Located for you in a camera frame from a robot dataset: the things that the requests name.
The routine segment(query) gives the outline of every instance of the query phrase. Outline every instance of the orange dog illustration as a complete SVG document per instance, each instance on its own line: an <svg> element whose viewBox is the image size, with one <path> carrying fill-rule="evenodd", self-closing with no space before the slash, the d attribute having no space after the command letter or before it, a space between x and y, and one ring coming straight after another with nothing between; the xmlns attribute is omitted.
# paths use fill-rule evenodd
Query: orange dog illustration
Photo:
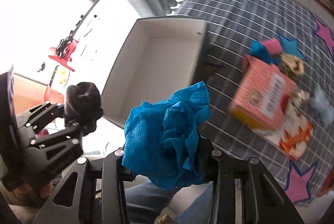
<svg viewBox="0 0 334 224"><path fill-rule="evenodd" d="M292 136L289 132L284 130L284 139L281 139L279 143L279 148L286 153L289 153L292 148L296 149L296 145L300 142L307 143L311 138L311 130L313 130L313 125L307 121L307 126L305 130L301 127L298 128L298 133Z"/></svg>

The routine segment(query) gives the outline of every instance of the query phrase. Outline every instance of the white box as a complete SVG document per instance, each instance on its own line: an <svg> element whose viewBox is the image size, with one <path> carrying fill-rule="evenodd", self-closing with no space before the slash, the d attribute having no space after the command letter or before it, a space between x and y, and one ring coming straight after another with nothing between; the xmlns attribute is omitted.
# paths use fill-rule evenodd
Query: white box
<svg viewBox="0 0 334 224"><path fill-rule="evenodd" d="M168 99L192 84L207 22L188 17L138 19L102 93L104 117L124 127L133 107Z"/></svg>

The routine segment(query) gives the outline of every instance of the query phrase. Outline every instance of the jeans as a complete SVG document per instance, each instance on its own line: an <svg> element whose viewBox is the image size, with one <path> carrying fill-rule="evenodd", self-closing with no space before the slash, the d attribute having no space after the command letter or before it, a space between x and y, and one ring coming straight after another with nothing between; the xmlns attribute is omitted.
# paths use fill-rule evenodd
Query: jeans
<svg viewBox="0 0 334 224"><path fill-rule="evenodd" d="M151 182L125 189L130 223L154 224L155 219L179 190L180 188L174 188L165 191ZM178 224L207 224L211 213L212 190L213 183L210 182L204 192L174 220ZM102 223L100 215L96 219L96 223L99 224Z"/></svg>

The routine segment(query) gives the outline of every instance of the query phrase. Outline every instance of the gray plaid tablecloth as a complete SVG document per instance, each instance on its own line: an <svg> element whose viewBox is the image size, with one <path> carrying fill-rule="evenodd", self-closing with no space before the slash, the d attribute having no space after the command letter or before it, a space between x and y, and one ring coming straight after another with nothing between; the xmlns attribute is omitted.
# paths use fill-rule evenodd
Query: gray plaid tablecloth
<svg viewBox="0 0 334 224"><path fill-rule="evenodd" d="M249 52L252 39L278 38L277 33L288 39L297 38L298 47L307 59L305 74L297 85L312 95L319 84L334 105L334 62L326 43L313 33L317 24L312 13L294 0L185 0L176 14L208 21L211 45L208 62L223 65L207 81L212 116L200 133L230 156L258 157L284 188L289 159L231 118L227 111L243 77L242 55ZM320 117L308 104L304 105L302 113L313 124L314 135L296 164L303 172L319 160L312 178L314 196L334 163L334 126L324 128Z"/></svg>

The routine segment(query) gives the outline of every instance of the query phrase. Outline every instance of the barcode label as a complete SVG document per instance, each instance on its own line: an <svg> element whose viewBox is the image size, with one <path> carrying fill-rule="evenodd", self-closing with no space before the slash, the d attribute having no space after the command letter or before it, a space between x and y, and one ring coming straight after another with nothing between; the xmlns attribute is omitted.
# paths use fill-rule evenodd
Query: barcode label
<svg viewBox="0 0 334 224"><path fill-rule="evenodd" d="M277 104L281 98L283 89L285 86L285 80L279 76L278 74L274 74L272 77L272 81L270 82L270 88L263 101L263 105L261 108L261 112L264 113L268 117L272 117Z"/></svg>

